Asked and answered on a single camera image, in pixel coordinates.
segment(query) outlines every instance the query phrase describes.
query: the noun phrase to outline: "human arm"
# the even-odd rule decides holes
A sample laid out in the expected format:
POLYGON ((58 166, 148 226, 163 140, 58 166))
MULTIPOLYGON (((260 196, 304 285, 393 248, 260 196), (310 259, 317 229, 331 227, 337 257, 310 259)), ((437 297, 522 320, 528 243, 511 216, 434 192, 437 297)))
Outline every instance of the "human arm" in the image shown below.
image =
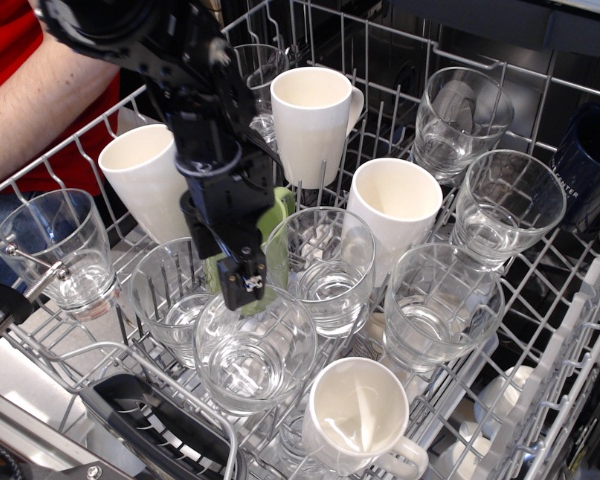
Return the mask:
POLYGON ((36 51, 0 86, 0 181, 48 147, 118 70, 73 52, 45 32, 36 51))

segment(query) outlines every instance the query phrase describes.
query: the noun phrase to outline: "navy blue mug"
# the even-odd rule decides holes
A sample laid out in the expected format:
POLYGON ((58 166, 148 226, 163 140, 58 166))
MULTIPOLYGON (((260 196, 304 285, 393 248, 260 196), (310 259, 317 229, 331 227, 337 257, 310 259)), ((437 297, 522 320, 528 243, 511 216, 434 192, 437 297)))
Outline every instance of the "navy blue mug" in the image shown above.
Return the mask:
POLYGON ((567 194, 560 228, 593 238, 600 231, 600 105, 578 109, 550 166, 567 194))

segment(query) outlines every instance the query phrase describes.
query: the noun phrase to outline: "white ceramic cup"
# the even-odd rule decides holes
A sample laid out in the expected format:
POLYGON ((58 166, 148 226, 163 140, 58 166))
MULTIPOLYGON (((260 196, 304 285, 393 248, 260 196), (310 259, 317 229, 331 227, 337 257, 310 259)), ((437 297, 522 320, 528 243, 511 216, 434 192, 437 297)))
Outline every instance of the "white ceramic cup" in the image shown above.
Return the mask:
POLYGON ((336 70, 303 67, 273 80, 271 105, 287 181, 308 189, 333 182, 347 135, 364 107, 362 92, 336 70))
POLYGON ((495 378, 478 395, 484 407, 480 402, 474 404, 473 411, 478 422, 482 422, 487 417, 482 426, 482 433, 492 440, 500 429, 500 422, 495 416, 503 420, 511 412, 518 403, 522 387, 533 373, 533 368, 526 365, 518 367, 515 373, 513 369, 514 367, 511 367, 504 372, 507 377, 513 374, 511 384, 505 388, 507 379, 502 376, 495 378))
POLYGON ((176 146, 166 125, 130 130, 100 153, 98 165, 138 224, 156 243, 189 237, 180 210, 187 190, 175 166, 176 146))
POLYGON ((401 479, 420 478, 429 458, 404 436, 408 420, 407 396, 387 367, 367 358, 343 358, 314 380, 302 444, 307 454, 339 476, 375 465, 401 479))
POLYGON ((375 236, 376 287, 403 253, 425 240, 442 198, 433 175, 407 160, 377 158, 356 170, 347 210, 367 222, 375 236))
MULTIPOLYGON (((484 456, 489 453, 491 442, 484 437, 477 437, 473 444, 473 449, 484 456)), ((471 480, 473 474, 480 462, 480 457, 469 450, 460 460, 467 447, 463 442, 457 441, 432 462, 433 468, 442 478, 449 480, 471 480)), ((429 475, 429 478, 439 478, 438 475, 429 475)))

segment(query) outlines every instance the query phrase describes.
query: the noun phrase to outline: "glass tumbler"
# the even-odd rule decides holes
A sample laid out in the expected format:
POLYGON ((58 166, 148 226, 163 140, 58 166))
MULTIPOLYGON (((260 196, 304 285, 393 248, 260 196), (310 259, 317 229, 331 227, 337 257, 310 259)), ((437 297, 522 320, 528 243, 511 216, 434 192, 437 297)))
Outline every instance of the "glass tumbler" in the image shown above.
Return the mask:
POLYGON ((274 78, 289 69, 289 59, 282 50, 271 45, 238 45, 233 50, 240 75, 256 100, 257 115, 249 126, 262 135, 269 147, 277 150, 270 87, 274 78))
POLYGON ((193 337, 196 370, 225 411, 246 416, 274 408, 302 389, 318 348, 309 313, 267 285, 262 300, 235 311, 222 295, 200 314, 193 337))
POLYGON ((44 293, 80 321, 107 313, 120 289, 93 197, 76 189, 35 197, 0 225, 0 255, 31 286, 60 261, 69 274, 44 293))
POLYGON ((491 269, 535 245, 562 219, 567 198, 549 167, 514 150, 493 150, 467 170, 451 242, 491 269))
POLYGON ((191 238, 155 247, 131 275, 130 302, 153 337, 184 366, 194 367, 194 324, 210 300, 203 261, 191 238))
POLYGON ((420 245, 396 264, 384 300, 384 350, 412 372, 428 372, 482 345, 504 314, 499 277, 463 247, 420 245))
POLYGON ((375 241, 367 224, 340 208, 296 212, 265 245, 267 278, 299 299, 325 337, 349 334, 369 316, 375 241))
POLYGON ((451 67, 434 73, 416 117, 411 160, 442 185, 457 185, 465 168, 491 150, 513 122, 513 104, 489 76, 451 67))

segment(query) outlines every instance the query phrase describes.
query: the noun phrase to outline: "black robotic arm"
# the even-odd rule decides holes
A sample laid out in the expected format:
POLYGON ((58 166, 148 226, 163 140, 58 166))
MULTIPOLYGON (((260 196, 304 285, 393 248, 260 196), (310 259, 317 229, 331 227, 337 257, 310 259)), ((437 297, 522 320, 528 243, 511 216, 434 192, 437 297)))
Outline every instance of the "black robotic arm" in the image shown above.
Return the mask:
POLYGON ((142 75, 175 137, 201 258, 227 255, 218 271, 229 308, 262 298, 256 223, 274 202, 272 157, 249 128, 253 95, 217 21, 198 0, 40 0, 40 10, 60 42, 142 75))

